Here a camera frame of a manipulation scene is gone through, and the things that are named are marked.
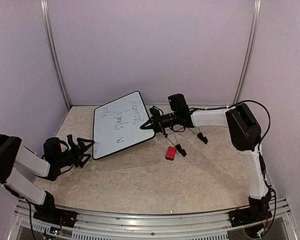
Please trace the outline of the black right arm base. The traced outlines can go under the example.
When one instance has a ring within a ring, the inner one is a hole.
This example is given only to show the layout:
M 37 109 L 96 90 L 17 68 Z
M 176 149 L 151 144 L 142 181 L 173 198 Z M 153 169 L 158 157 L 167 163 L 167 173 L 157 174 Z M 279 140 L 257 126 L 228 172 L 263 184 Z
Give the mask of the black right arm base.
M 248 207 L 229 212 L 231 226 L 238 227 L 270 219 L 273 216 L 269 205 L 271 198 L 271 190 L 261 199 L 248 197 Z

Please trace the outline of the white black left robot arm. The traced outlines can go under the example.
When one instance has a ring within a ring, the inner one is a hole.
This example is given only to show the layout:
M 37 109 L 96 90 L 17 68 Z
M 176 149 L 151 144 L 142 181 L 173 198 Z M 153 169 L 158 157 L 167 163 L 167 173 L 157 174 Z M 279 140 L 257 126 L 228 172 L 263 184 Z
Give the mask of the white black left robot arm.
M 19 169 L 53 182 L 73 167 L 83 168 L 91 158 L 87 151 L 94 143 L 92 139 L 80 137 L 73 140 L 71 134 L 67 135 L 66 140 L 51 137 L 44 142 L 44 154 L 39 157 L 24 145 L 20 137 L 0 134 L 0 184 L 17 197 L 41 206 L 40 214 L 47 221 L 56 222 L 60 211 L 47 202 L 48 192 L 36 186 Z

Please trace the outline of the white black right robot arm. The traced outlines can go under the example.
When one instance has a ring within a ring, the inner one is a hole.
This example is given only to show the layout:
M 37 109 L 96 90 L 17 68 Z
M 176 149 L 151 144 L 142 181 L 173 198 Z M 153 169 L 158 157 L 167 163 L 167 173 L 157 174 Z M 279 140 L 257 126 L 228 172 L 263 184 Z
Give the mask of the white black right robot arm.
M 166 129 L 174 131 L 176 125 L 184 129 L 204 126 L 227 127 L 232 145 L 238 150 L 245 163 L 248 174 L 249 196 L 254 200 L 271 197 L 271 187 L 267 183 L 266 165 L 262 154 L 262 141 L 266 133 L 262 133 L 260 124 L 247 105 L 248 100 L 242 100 L 231 106 L 215 108 L 189 107 L 185 97 L 177 93 L 168 97 L 171 113 L 153 106 L 151 117 L 140 126 L 141 130 L 154 130 L 155 133 L 166 134 Z

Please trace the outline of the red black whiteboard eraser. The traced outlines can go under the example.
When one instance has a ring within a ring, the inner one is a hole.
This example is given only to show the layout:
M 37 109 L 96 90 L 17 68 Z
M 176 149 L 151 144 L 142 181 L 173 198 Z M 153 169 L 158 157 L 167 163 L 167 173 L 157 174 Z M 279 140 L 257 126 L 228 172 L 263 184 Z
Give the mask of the red black whiteboard eraser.
M 166 160 L 173 161 L 175 159 L 177 149 L 174 146 L 169 146 L 165 155 Z

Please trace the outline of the white whiteboard black frame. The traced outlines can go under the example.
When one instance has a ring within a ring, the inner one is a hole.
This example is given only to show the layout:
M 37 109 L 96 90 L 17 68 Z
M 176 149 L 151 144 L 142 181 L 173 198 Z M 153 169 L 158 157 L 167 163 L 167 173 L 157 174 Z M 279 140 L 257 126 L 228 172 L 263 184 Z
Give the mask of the white whiteboard black frame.
M 98 106 L 93 112 L 92 158 L 100 160 L 153 139 L 154 130 L 140 129 L 149 119 L 139 91 Z

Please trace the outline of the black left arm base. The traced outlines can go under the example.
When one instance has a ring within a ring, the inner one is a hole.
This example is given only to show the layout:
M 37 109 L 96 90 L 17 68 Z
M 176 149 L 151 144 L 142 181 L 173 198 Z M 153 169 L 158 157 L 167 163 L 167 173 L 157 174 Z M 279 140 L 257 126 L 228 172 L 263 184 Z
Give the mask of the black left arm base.
M 72 210 L 57 208 L 53 195 L 47 191 L 45 191 L 43 204 L 35 204 L 34 208 L 33 217 L 37 220 L 61 227 L 73 228 L 75 226 L 78 213 Z

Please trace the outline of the black wire easel stand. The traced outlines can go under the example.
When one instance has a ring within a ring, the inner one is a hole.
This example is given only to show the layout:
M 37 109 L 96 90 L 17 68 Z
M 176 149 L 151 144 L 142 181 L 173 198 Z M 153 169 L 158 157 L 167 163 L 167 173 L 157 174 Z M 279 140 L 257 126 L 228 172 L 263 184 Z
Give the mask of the black wire easel stand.
M 200 127 L 170 129 L 168 133 L 164 134 L 164 137 L 182 157 L 187 156 L 185 147 L 193 145 L 192 141 L 197 141 L 205 145 L 209 142 Z

